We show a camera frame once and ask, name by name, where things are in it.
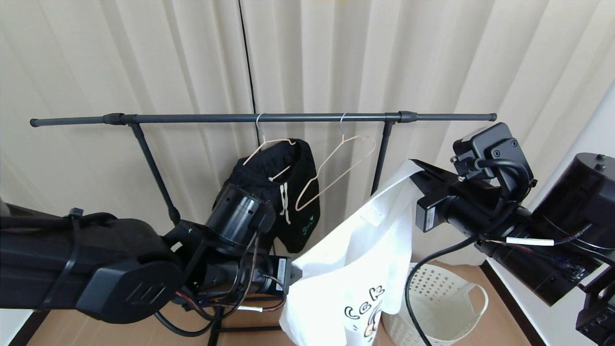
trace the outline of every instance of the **empty hanger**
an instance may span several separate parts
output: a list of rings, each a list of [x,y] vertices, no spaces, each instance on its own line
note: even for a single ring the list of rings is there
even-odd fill
[[[316,198],[318,198],[320,195],[322,195],[327,189],[329,189],[333,184],[335,184],[339,179],[341,179],[344,175],[346,175],[348,172],[351,171],[351,169],[353,169],[356,165],[358,165],[361,161],[363,161],[363,159],[365,159],[367,156],[370,156],[371,153],[374,152],[374,149],[376,149],[376,141],[371,138],[370,136],[362,136],[362,135],[356,135],[354,137],[345,139],[344,138],[344,128],[342,127],[342,120],[344,120],[344,116],[348,114],[348,113],[344,113],[342,114],[342,117],[339,119],[339,129],[342,131],[342,141],[339,143],[339,145],[333,150],[333,152],[331,152],[329,154],[329,156],[327,156],[327,158],[322,161],[322,164],[320,165],[320,167],[318,167],[318,171],[316,171],[316,176],[312,179],[310,179],[306,186],[303,188],[303,191],[301,191],[301,193],[299,194],[299,197],[297,198],[297,202],[295,203],[295,210],[296,211],[300,211],[303,208],[305,208],[308,204],[312,203],[313,200],[315,200]],[[301,197],[303,197],[303,194],[305,193],[305,191],[308,189],[309,184],[311,184],[313,181],[315,181],[316,179],[318,179],[318,176],[320,175],[320,170],[322,169],[322,166],[325,165],[325,163],[327,163],[327,161],[333,156],[333,154],[335,154],[336,151],[338,151],[339,148],[341,148],[342,145],[344,145],[345,143],[350,142],[351,140],[355,140],[357,138],[361,138],[361,139],[365,139],[365,138],[369,138],[371,139],[372,142],[374,142],[374,146],[371,148],[370,152],[367,153],[367,155],[365,155],[364,157],[362,157],[360,160],[358,160],[356,163],[354,163],[349,169],[346,170],[346,172],[343,172],[337,179],[335,179],[331,184],[327,185],[327,187],[325,187],[324,189],[322,189],[322,191],[320,191],[317,195],[315,195],[314,197],[312,197],[312,199],[310,199],[309,201],[306,202],[306,204],[302,205],[301,207],[299,207],[299,200],[301,200]]]
[[[288,142],[290,143],[290,145],[295,145],[296,142],[292,142],[290,139],[288,138],[284,138],[284,139],[272,139],[272,140],[267,140],[265,138],[265,131],[261,130],[258,127],[258,120],[261,118],[261,115],[263,115],[264,113],[260,113],[257,117],[256,117],[256,131],[257,132],[261,132],[263,134],[263,143],[261,145],[258,146],[258,148],[256,148],[256,150],[252,153],[252,155],[248,156],[247,159],[245,159],[244,161],[244,166],[245,164],[248,163],[248,161],[250,161],[250,159],[252,159],[252,157],[254,155],[256,155],[257,152],[259,152],[264,146],[265,144],[269,144],[269,143],[275,143],[275,142]],[[269,178],[271,181],[273,181],[275,178],[279,177],[280,175],[282,175],[282,173],[286,172],[288,169],[290,168],[290,166],[286,167],[285,169],[282,170],[282,172],[279,172],[278,174],[276,174],[276,176]]]

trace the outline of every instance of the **white t-shirt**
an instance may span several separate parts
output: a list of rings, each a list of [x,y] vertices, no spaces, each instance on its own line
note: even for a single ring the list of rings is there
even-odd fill
[[[369,346],[382,312],[402,304],[410,266],[413,200],[405,161],[357,212],[293,261],[303,277],[290,286],[280,325],[299,346]]]

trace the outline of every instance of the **hanger hook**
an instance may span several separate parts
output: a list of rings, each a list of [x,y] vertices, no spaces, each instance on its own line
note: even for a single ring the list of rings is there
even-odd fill
[[[342,117],[339,119],[339,129],[342,131],[342,137],[344,137],[344,128],[342,127],[342,120],[344,120],[344,117],[346,116],[346,114],[348,113],[342,114]]]
[[[258,126],[258,120],[261,118],[261,115],[263,115],[264,113],[260,113],[257,117],[256,117],[256,131],[260,134],[263,135],[263,138],[265,137],[265,131],[261,130],[261,128]]]

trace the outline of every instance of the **laundry basket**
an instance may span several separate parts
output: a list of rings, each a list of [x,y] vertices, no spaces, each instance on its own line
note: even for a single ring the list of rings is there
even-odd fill
[[[485,296],[485,305],[477,312],[468,295],[473,288],[479,288]],[[410,284],[412,310],[434,346],[452,345],[468,335],[484,314],[488,302],[487,292],[481,285],[469,283],[435,265],[423,265]],[[397,315],[383,314],[383,324],[397,346],[424,345],[405,304]]]

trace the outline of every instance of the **curtain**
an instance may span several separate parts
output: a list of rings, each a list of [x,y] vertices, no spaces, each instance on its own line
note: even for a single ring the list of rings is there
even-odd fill
[[[159,233],[171,223],[130,129],[32,129],[28,120],[111,112],[495,112],[540,183],[615,78],[613,1],[2,2],[0,32],[3,198],[56,214],[73,206],[109,211]],[[452,143],[484,125],[396,124],[383,179],[408,158],[453,170]],[[256,148],[253,124],[143,127],[171,197],[196,222],[207,220],[237,158]],[[260,124],[269,139],[305,139],[317,166],[339,144],[339,127]],[[341,127],[379,143],[383,125]],[[323,167],[320,186],[371,146],[343,146]],[[368,198],[377,150],[324,193],[310,246]],[[462,239],[447,225],[415,232],[414,254]],[[482,260],[471,248],[445,258]]]

